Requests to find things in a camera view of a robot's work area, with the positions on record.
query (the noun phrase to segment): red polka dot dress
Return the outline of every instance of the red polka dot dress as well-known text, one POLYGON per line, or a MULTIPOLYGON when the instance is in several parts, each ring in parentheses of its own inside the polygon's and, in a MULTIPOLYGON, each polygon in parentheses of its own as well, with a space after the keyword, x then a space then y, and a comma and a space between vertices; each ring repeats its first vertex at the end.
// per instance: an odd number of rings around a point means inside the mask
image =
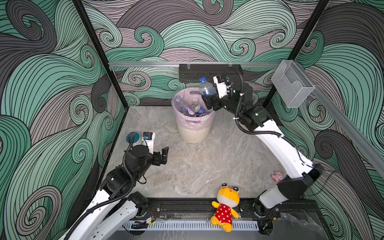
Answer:
POLYGON ((219 220, 220 223, 230 223, 232 225, 232 214, 231 214, 231 208, 228 207, 225 204, 220 204, 217 208, 215 214, 215 217, 219 220))

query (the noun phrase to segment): pink plastic bag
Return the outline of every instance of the pink plastic bag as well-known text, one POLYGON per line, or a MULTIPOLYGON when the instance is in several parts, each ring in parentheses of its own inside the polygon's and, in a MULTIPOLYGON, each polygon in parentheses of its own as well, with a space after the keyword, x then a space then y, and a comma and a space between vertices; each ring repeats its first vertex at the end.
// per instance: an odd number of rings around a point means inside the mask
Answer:
POLYGON ((199 88, 186 88, 184 90, 181 90, 176 95, 179 95, 186 101, 189 105, 192 104, 192 98, 197 98, 199 100, 199 104, 202 108, 205 109, 205 116, 198 117, 198 118, 192 118, 185 116, 181 112, 179 112, 175 106, 173 105, 173 99, 171 101, 173 112, 176 115, 176 121, 178 125, 182 128, 189 129, 189 130, 195 130, 199 131, 202 129, 210 128, 212 125, 212 122, 215 118, 215 111, 213 109, 207 110, 207 107, 205 106, 205 103, 203 99, 201 98, 201 95, 199 94, 190 94, 191 91, 199 91, 199 88))

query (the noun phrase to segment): plush toy leg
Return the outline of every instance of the plush toy leg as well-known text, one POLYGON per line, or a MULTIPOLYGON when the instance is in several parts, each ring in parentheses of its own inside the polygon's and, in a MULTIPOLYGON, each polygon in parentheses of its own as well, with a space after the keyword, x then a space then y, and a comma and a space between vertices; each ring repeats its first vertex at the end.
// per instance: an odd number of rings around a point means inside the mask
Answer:
POLYGON ((218 225, 220 222, 218 221, 217 217, 212 216, 212 217, 211 217, 211 223, 212 223, 213 225, 218 225))
POLYGON ((227 222, 225 222, 225 223, 223 223, 223 225, 221 226, 226 232, 230 232, 230 231, 232 231, 232 224, 230 224, 230 223, 227 223, 227 222))

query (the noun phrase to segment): teal round object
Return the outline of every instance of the teal round object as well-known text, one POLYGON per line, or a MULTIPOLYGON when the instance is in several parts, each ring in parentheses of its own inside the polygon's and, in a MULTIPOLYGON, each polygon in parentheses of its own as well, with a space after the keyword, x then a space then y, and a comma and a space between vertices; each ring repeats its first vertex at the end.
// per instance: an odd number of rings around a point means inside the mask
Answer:
MULTIPOLYGON (((137 142, 139 140, 139 138, 140 138, 140 135, 137 132, 134 132, 134 133, 135 133, 135 140, 134 140, 133 143, 137 142)), ((129 143, 129 140, 130 140, 130 139, 128 139, 128 136, 129 136, 129 134, 126 137, 127 143, 129 143)))

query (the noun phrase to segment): plush toy head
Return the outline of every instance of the plush toy head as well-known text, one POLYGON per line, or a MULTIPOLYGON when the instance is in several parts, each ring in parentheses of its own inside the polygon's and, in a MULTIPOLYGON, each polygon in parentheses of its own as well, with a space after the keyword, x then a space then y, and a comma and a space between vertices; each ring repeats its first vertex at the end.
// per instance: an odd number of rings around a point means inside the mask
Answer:
POLYGON ((239 188, 228 187, 226 183, 222 184, 220 190, 217 193, 217 201, 231 208, 236 207, 240 201, 239 188))

